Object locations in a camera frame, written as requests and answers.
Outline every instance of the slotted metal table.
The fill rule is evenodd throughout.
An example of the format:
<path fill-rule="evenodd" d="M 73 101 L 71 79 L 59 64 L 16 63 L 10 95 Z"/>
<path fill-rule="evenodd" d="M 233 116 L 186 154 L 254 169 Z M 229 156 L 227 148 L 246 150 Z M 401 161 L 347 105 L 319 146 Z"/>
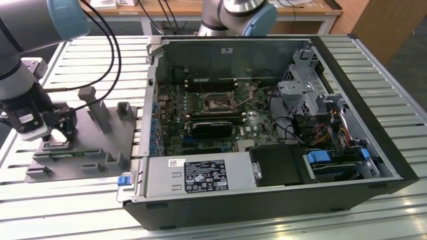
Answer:
<path fill-rule="evenodd" d="M 301 215 L 167 231 L 147 231 L 117 201 L 118 178 L 25 183 L 41 141 L 23 142 L 15 131 L 0 150 L 0 239 L 423 239 L 427 238 L 427 115 L 358 39 L 321 36 L 421 181 L 391 195 L 373 198 L 350 211 Z M 129 101 L 138 107 L 133 168 L 138 164 L 139 129 L 147 86 L 147 36 L 121 36 L 123 74 L 106 105 Z M 111 53 L 102 36 L 59 46 L 41 82 L 46 88 L 74 87 L 106 72 Z M 95 85 L 105 95 L 118 66 Z M 326 76 L 335 92 L 339 91 Z M 78 92 L 51 93 L 54 101 L 83 104 Z"/>

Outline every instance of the blue drive latch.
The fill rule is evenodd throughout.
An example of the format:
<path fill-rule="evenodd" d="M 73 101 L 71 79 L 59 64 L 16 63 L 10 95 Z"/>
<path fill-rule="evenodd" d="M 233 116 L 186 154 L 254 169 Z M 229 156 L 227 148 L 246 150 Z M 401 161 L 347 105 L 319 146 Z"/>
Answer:
<path fill-rule="evenodd" d="M 330 157 L 329 151 L 326 150 L 311 151 L 307 154 L 307 159 L 311 164 L 331 162 L 331 157 Z"/>

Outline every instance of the gray floor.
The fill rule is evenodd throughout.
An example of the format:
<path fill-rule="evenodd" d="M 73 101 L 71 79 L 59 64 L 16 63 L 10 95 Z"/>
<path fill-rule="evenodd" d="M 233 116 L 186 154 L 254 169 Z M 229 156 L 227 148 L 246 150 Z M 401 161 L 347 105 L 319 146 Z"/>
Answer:
<path fill-rule="evenodd" d="M 111 22 L 110 25 L 117 35 L 141 35 L 143 32 L 139 22 Z M 198 31 L 199 23 L 179 22 L 179 27 L 183 28 L 182 34 L 191 35 Z M 165 29 L 165 31 L 166 34 L 173 34 L 171 30 Z M 90 36 L 101 35 L 103 35 L 102 31 L 91 23 Z M 27 53 L 25 57 L 42 57 L 50 62 L 55 50 L 57 46 L 53 46 Z M 427 18 L 422 21 L 415 34 L 407 39 L 386 67 L 419 105 L 427 110 Z M 0 125 L 0 146 L 8 132 L 10 128 Z"/>
<path fill-rule="evenodd" d="M 427 110 L 427 18 L 386 67 L 418 104 Z"/>

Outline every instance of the motherboard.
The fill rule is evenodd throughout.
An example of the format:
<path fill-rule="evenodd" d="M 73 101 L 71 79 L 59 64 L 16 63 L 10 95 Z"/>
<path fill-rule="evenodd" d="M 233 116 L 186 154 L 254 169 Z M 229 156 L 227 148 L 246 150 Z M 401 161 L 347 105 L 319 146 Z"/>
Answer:
<path fill-rule="evenodd" d="M 269 111 L 271 87 L 255 80 L 158 85 L 165 155 L 245 152 L 279 142 Z"/>

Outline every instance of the power supply label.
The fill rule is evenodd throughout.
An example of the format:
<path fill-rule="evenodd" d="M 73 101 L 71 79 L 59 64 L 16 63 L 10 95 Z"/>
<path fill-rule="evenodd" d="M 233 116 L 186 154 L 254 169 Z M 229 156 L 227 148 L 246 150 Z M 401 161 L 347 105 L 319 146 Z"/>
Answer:
<path fill-rule="evenodd" d="M 185 177 L 190 194 L 229 190 L 225 160 L 186 162 Z"/>

